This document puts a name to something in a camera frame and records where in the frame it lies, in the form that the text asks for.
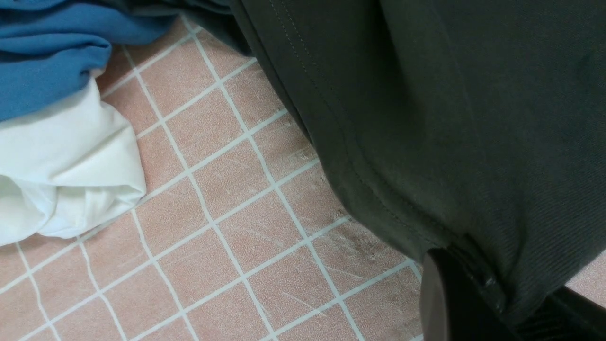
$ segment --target pink tile floor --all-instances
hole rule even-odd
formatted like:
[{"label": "pink tile floor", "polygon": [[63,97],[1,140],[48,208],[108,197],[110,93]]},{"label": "pink tile floor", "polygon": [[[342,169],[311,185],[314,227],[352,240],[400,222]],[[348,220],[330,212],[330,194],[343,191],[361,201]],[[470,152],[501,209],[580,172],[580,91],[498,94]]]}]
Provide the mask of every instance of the pink tile floor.
[{"label": "pink tile floor", "polygon": [[[98,83],[148,195],[0,248],[2,340],[422,340],[419,268],[346,214],[254,59],[180,19]],[[595,264],[571,285],[606,305]]]}]

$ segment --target white fabric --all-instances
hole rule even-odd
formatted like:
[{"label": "white fabric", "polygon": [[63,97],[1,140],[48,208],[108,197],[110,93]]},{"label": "white fabric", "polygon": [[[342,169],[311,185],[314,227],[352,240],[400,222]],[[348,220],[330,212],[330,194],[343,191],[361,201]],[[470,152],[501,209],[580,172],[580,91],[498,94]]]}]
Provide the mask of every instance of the white fabric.
[{"label": "white fabric", "polygon": [[135,132],[88,86],[0,123],[0,246],[40,233],[72,238],[145,195]]}]

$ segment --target blue cloth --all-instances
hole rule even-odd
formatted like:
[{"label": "blue cloth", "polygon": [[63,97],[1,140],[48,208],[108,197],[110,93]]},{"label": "blue cloth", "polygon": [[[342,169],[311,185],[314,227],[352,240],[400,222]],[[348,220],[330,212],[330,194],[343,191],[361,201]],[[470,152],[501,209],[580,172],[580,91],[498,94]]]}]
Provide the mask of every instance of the blue cloth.
[{"label": "blue cloth", "polygon": [[0,0],[0,121],[83,89],[89,71],[107,65],[112,43],[148,44],[173,20],[83,1]]}]

